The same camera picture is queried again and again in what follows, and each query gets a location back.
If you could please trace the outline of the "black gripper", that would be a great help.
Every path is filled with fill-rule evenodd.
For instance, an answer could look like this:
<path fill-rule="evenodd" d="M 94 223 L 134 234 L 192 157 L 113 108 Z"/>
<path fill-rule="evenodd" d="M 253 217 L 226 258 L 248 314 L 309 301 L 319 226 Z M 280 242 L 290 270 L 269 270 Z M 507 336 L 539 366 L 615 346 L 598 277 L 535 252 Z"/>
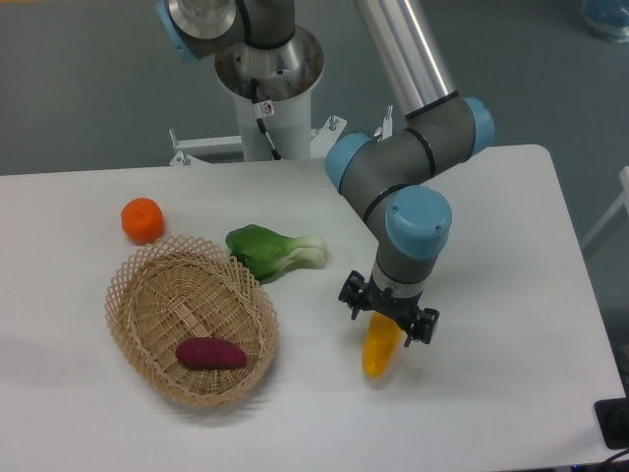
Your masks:
<path fill-rule="evenodd" d="M 407 333 L 404 346 L 409 347 L 412 342 L 430 344 L 440 316 L 437 309 L 417 307 L 421 296 L 422 292 L 412 297 L 394 296 L 389 287 L 381 290 L 372 279 L 367 287 L 364 277 L 352 270 L 341 287 L 338 300 L 351 310 L 352 321 L 362 311 L 375 311 L 392 319 Z"/>

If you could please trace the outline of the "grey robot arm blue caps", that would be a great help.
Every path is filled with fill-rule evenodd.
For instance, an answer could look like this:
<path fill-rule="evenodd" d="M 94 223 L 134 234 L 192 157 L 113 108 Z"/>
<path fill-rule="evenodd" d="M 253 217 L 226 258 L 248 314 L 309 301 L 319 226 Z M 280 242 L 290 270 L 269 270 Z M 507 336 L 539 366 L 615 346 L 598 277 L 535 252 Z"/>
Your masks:
<path fill-rule="evenodd" d="M 439 313 L 419 301 L 452 213 L 427 181 L 488 148 L 494 124 L 479 100 L 459 95 L 418 2 L 361 1 L 358 10 L 406 126 L 389 138 L 347 135 L 325 155 L 330 182 L 378 244 L 371 275 L 352 272 L 339 298 L 429 343 Z M 324 59 L 296 24 L 293 2 L 160 1 L 156 12 L 183 60 L 213 58 L 237 108 L 245 160 L 314 155 L 322 136 L 311 129 L 311 94 Z"/>

